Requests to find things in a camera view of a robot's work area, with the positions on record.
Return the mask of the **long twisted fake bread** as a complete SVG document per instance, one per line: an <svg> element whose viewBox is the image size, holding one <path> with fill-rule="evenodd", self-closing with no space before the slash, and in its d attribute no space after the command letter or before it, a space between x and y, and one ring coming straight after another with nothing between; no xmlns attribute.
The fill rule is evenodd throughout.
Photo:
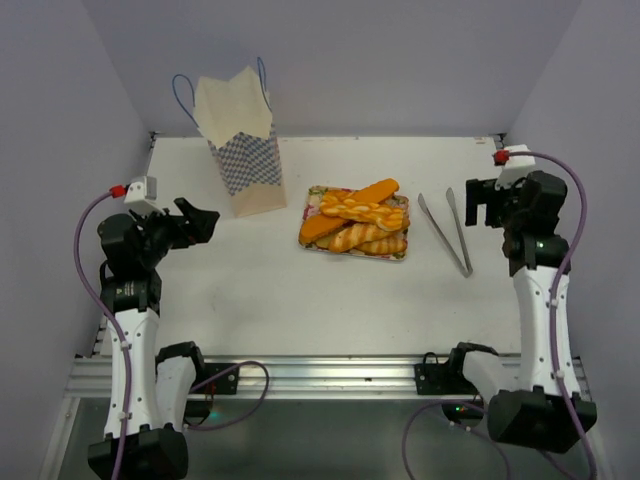
<svg viewBox="0 0 640 480"><path fill-rule="evenodd" d="M370 223L386 231L398 230L404 217L404 210L387 204L356 200L352 197L341 203L323 203L320 212L329 217L359 223Z"/></svg>

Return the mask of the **long sliced fake baguette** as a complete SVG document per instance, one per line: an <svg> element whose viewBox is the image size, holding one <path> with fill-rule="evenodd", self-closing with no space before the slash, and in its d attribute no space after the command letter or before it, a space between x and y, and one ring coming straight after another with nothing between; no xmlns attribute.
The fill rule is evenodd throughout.
<svg viewBox="0 0 640 480"><path fill-rule="evenodd" d="M401 229L403 210L391 207L385 201L399 190L395 179L388 178L358 191L326 190L315 215L307 218L299 232L303 245L314 243L348 222L354 226L375 227L384 233Z"/></svg>

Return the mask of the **paper bag with blue pattern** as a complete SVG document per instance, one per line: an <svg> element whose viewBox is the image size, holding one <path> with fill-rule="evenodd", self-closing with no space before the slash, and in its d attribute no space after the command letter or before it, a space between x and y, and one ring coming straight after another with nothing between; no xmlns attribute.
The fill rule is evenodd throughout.
<svg viewBox="0 0 640 480"><path fill-rule="evenodd" d="M237 217L287 206L262 58L229 80L184 74L171 81L180 108L207 141Z"/></svg>

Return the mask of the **braided fake bread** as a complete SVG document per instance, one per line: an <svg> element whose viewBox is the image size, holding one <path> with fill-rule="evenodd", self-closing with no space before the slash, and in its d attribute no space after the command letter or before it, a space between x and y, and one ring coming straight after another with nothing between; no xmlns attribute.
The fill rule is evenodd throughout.
<svg viewBox="0 0 640 480"><path fill-rule="evenodd" d="M355 194L354 191L347 191L342 189L328 190L322 197L323 203L341 203L345 199L352 197Z"/></svg>

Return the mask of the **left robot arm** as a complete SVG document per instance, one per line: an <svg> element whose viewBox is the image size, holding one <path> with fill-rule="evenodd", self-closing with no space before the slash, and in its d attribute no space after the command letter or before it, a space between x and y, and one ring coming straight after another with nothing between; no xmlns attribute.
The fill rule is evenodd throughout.
<svg viewBox="0 0 640 480"><path fill-rule="evenodd" d="M97 296L112 345L111 407L104 438L88 448L101 479L182 479L189 465L183 433L189 393L208 369L194 342L156 347L162 281L156 271L173 249L208 243L219 214L184 198L168 210L112 215L97 233L105 261Z"/></svg>

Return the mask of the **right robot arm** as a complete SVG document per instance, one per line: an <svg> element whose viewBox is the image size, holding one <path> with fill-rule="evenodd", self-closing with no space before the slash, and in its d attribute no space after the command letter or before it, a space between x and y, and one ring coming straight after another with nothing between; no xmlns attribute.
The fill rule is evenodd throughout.
<svg viewBox="0 0 640 480"><path fill-rule="evenodd" d="M445 369L451 389L474 387L487 402L492 440L552 453L569 451L597 420L596 405L581 396L568 338L569 244L555 232L566 196L566 183L540 170L506 185L467 181L466 225L476 225L478 208L485 206L486 225L503 231L521 358L511 374L493 348L461 342Z"/></svg>

